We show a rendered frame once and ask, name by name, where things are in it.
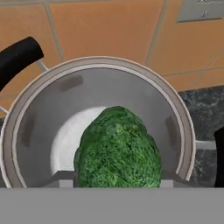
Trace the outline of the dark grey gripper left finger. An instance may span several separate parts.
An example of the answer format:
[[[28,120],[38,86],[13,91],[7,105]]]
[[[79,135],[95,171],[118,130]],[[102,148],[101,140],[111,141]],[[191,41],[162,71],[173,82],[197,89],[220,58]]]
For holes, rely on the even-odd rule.
[[[74,171],[57,171],[43,187],[48,188],[74,188],[76,187],[76,175]]]

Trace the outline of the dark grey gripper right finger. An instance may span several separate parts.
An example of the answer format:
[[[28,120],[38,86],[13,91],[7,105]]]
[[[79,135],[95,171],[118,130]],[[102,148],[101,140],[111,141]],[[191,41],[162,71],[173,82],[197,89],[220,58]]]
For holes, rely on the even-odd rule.
[[[175,172],[163,171],[160,186],[178,188],[178,187],[187,187],[187,184]]]

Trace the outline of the green broccoli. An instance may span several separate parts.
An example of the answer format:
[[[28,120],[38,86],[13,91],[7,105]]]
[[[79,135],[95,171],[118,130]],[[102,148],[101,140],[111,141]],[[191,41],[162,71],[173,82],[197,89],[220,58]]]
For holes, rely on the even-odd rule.
[[[80,187],[158,188],[162,162],[143,121],[128,109],[105,108],[84,130],[73,166]]]

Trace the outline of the grey wall socket plate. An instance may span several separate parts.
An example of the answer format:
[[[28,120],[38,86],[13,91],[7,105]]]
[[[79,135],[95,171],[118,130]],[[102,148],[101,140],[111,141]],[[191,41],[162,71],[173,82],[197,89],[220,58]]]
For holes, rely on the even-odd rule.
[[[177,22],[194,22],[222,19],[224,0],[184,0]]]

